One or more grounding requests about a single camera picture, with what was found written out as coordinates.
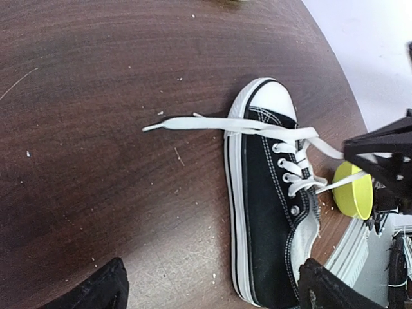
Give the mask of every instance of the white shoelace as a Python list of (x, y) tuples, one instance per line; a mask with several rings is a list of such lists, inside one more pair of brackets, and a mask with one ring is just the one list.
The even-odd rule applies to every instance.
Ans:
[[(260, 135), (282, 142), (272, 146), (272, 151), (275, 153), (289, 153), (295, 155), (296, 162), (288, 161), (284, 158), (279, 159), (278, 166), (285, 169), (282, 177), (286, 183), (291, 183), (288, 190), (288, 195), (294, 197), (296, 192), (301, 189), (309, 189), (311, 186), (317, 188), (316, 193), (340, 187), (347, 183), (353, 182), (366, 175), (364, 171), (346, 177), (338, 182), (328, 185), (326, 179), (314, 175), (312, 165), (306, 155), (306, 150), (309, 145), (313, 145), (322, 153), (334, 159), (343, 159), (343, 154), (327, 144), (319, 138), (316, 130), (312, 127), (301, 129), (286, 129), (274, 124), (266, 124), (257, 120), (251, 119), (236, 119), (236, 118), (209, 118), (203, 117), (194, 113), (194, 117), (176, 117), (159, 124), (144, 127), (143, 132), (165, 128), (172, 130), (190, 130), (190, 129), (220, 129), (229, 132), (229, 136), (237, 134)], [(301, 150), (297, 148), (297, 141), (304, 140)], [(304, 179), (303, 169), (308, 169), (310, 177)]]

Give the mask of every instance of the canvas shoe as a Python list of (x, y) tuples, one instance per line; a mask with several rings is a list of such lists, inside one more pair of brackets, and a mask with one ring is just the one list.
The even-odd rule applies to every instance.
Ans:
[(225, 130), (224, 155), (230, 196), (232, 280), (245, 301), (267, 308), (299, 306), (299, 267), (319, 233), (318, 192), (326, 186), (306, 156), (310, 144), (326, 155), (342, 153), (312, 127), (297, 129), (292, 99), (272, 78), (253, 80), (236, 97), (228, 118), (199, 114), (143, 128)]

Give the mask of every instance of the loose shoelace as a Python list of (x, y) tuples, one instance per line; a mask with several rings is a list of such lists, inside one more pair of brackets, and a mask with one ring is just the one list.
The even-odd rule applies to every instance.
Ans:
[[(282, 142), (272, 146), (275, 153), (288, 153), (295, 155), (297, 163), (288, 161), (284, 158), (279, 159), (278, 166), (289, 173), (283, 175), (283, 181), (291, 183), (288, 189), (288, 195), (294, 197), (296, 192), (301, 189), (309, 189), (311, 186), (317, 187), (316, 193), (340, 187), (347, 183), (353, 182), (366, 175), (364, 171), (348, 176), (328, 185), (326, 179), (314, 175), (312, 165), (306, 155), (309, 145), (313, 145), (322, 153), (334, 159), (343, 159), (343, 154), (319, 138), (316, 130), (312, 127), (301, 129), (286, 129), (274, 124), (266, 124), (251, 119), (236, 118), (209, 118), (194, 113), (194, 117), (176, 117), (144, 127), (143, 132), (165, 128), (171, 130), (191, 130), (191, 129), (220, 129), (228, 131), (228, 136), (237, 134), (260, 135), (267, 138), (273, 138)], [(297, 141), (304, 140), (301, 150), (297, 148)], [(309, 178), (304, 178), (303, 169), (308, 169)]]

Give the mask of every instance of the metal eyelet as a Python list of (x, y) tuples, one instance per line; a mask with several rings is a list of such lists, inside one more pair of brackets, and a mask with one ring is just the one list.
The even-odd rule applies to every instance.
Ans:
[(301, 212), (301, 209), (300, 209), (298, 206), (296, 206), (296, 205), (293, 205), (293, 206), (290, 208), (290, 213), (291, 213), (291, 215), (293, 215), (293, 216), (297, 216), (300, 212)]
[(290, 176), (291, 176), (291, 174), (289, 174), (289, 173), (283, 174), (283, 176), (282, 176), (283, 182), (289, 183), (290, 182), (290, 180), (289, 180)]
[(284, 161), (286, 161), (285, 158), (280, 158), (280, 159), (277, 161), (277, 166), (279, 166), (280, 168), (283, 168), (283, 162), (284, 162)]
[(272, 146), (272, 151), (273, 151), (274, 153), (281, 153), (281, 152), (279, 151), (279, 149), (277, 148), (278, 145), (279, 145), (279, 144), (273, 144), (273, 146)]

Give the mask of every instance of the wooden table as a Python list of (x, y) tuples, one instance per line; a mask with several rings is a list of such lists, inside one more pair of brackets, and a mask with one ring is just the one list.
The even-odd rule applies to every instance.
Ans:
[[(3, 0), (0, 23), (0, 95), (38, 68), (0, 99), (0, 308), (36, 308), (115, 256), (130, 308), (250, 308), (230, 280), (222, 132), (141, 128), (225, 117), (272, 76), (331, 145), (365, 131), (299, 0)], [(338, 162), (309, 155), (330, 178)], [(324, 263), (349, 219), (321, 199)]]

